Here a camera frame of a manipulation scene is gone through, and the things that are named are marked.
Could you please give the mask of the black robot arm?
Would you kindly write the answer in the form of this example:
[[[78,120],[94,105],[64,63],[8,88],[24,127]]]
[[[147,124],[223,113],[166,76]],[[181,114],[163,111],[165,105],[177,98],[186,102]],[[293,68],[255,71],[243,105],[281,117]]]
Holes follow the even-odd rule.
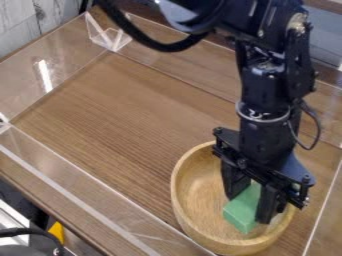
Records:
[[[98,4],[123,31],[146,47],[181,52],[222,30],[235,46],[242,98],[235,109],[238,130],[214,129],[213,153],[221,159],[225,192],[235,199],[253,182],[261,184],[254,219],[262,224],[302,208],[315,184],[294,157],[301,116],[315,112],[305,97],[315,91],[310,58],[309,11],[302,0],[159,0],[170,25],[187,34],[173,43],[152,39],[128,20],[115,0]]]

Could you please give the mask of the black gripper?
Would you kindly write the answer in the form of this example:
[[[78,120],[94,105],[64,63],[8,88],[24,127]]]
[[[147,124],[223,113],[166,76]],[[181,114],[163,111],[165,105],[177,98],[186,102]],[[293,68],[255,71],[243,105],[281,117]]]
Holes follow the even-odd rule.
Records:
[[[301,118],[254,122],[241,120],[241,130],[217,127],[213,154],[221,160],[226,197],[233,200],[255,181],[261,189],[255,220],[270,224],[289,204],[302,209],[307,204],[315,178],[295,158],[294,149],[311,150],[299,138]]]

